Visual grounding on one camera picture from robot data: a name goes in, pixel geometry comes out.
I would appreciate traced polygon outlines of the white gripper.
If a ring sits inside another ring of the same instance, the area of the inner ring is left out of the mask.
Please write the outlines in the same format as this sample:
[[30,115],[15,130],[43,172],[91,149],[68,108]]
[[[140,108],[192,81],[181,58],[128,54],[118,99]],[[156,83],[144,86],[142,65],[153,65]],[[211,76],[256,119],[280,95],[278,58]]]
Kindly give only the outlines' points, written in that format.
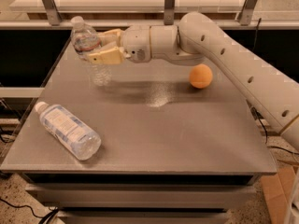
[[121,64],[125,59],[133,63],[147,63],[151,59],[150,27],[148,25],[134,25],[122,29],[112,29],[98,34],[101,44],[115,42],[117,47],[100,50],[87,55],[93,64]]

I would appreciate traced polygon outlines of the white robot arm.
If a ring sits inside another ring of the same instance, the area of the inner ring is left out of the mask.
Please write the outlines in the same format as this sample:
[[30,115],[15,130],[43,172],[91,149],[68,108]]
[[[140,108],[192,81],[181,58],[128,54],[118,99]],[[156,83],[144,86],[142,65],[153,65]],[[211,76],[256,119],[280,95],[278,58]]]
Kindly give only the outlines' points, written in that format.
[[147,63],[163,59],[197,65],[208,58],[247,98],[270,126],[299,149],[299,84],[234,41],[207,16],[191,12],[177,25],[135,25],[98,35],[93,64]]

